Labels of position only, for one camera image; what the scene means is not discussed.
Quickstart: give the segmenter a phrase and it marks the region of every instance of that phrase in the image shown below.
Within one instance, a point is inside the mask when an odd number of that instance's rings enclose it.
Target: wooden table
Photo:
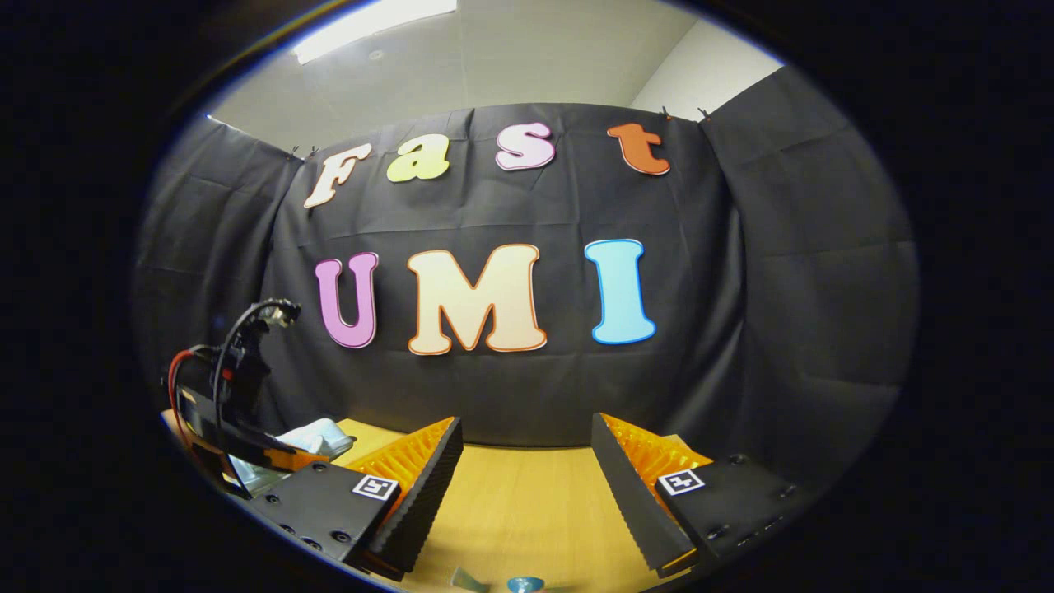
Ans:
[[[338,426],[357,440],[337,466],[404,435],[354,420]],[[648,570],[590,448],[466,444],[413,572],[387,582],[411,592],[465,591],[450,586],[457,567],[491,593],[508,591],[513,576],[573,593],[643,591],[681,576]]]

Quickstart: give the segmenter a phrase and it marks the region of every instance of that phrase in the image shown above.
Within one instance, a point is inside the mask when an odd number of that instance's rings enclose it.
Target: blue object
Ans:
[[[512,593],[531,593],[541,591],[545,581],[536,576],[516,576],[509,579],[509,591]]]
[[[593,340],[601,344],[629,344],[656,335],[656,324],[644,317],[637,260],[644,254],[631,238],[596,240],[586,245],[586,259],[597,263],[600,277],[600,325]]]

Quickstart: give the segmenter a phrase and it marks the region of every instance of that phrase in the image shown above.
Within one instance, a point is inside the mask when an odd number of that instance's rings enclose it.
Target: black fabric backdrop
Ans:
[[[502,171],[497,133],[531,121],[551,127],[555,159]],[[623,162],[605,131],[632,121],[662,137],[652,150],[669,173]],[[388,181],[394,151],[426,133],[450,137],[450,169]],[[367,141],[373,153],[336,196],[305,209],[321,160]],[[567,447],[588,442],[601,411],[818,486],[877,431],[911,354],[918,280],[906,217],[852,124],[789,67],[707,122],[598,105],[480,107],[353,137],[302,165],[202,117],[162,171],[136,282],[145,368],[159,377],[177,350],[218,342],[253,301],[301,303],[300,321],[264,342],[273,374],[260,422],[272,432],[320,416],[412,431],[457,415],[469,442]],[[219,197],[210,201],[198,178]],[[644,243],[649,340],[591,339],[600,294],[582,250],[602,238]],[[533,288],[546,347],[411,354],[407,258],[447,249],[474,281],[507,242],[541,251]],[[323,327],[314,265],[362,251],[380,257],[377,335],[348,350]],[[352,274],[338,281],[341,314],[355,320]]]

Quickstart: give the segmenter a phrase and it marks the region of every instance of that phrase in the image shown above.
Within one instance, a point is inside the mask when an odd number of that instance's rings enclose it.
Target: ceiling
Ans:
[[[457,11],[300,65],[290,51],[229,88],[211,115],[305,156],[387,123],[469,106],[629,106],[699,20],[653,0],[458,0]]]

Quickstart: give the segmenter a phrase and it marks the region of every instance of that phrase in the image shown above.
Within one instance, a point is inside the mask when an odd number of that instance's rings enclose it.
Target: orange part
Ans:
[[[601,418],[607,423],[607,428],[614,435],[614,440],[622,447],[622,451],[629,458],[629,462],[637,471],[637,475],[651,491],[651,496],[666,511],[670,518],[674,514],[666,508],[666,503],[659,498],[656,492],[656,481],[659,476],[691,470],[700,466],[713,463],[713,460],[699,455],[690,449],[664,439],[655,433],[649,433],[640,427],[635,427],[629,422],[612,418],[606,414],[601,414]]]
[[[666,562],[665,565],[663,565],[662,568],[663,570],[669,570],[677,567],[678,565],[687,568],[699,561],[697,556],[699,556],[699,548],[692,548],[691,550],[688,550],[683,555],[681,555],[681,557]]]
[[[314,455],[302,450],[297,450],[295,453],[287,453],[276,449],[266,449],[264,450],[264,455],[271,460],[271,463],[275,468],[281,468],[290,472],[299,472],[316,461],[329,461],[329,458],[325,455]]]
[[[623,123],[607,131],[607,135],[619,138],[622,158],[641,173],[662,175],[669,171],[669,161],[651,155],[650,144],[661,144],[658,134],[649,134],[640,123]]]
[[[406,498],[406,494],[413,488],[417,476],[421,475],[421,472],[425,469],[425,464],[428,463],[432,454],[435,453],[435,449],[440,444],[440,439],[443,438],[443,435],[453,421],[454,417],[451,416],[446,420],[429,424],[345,466],[348,470],[360,474],[388,478],[389,480],[396,480],[398,482],[398,498],[395,499],[395,503],[392,505],[391,510],[385,515],[384,520],[380,522],[382,525],[388,520],[388,517],[392,516],[403,502],[403,499]]]

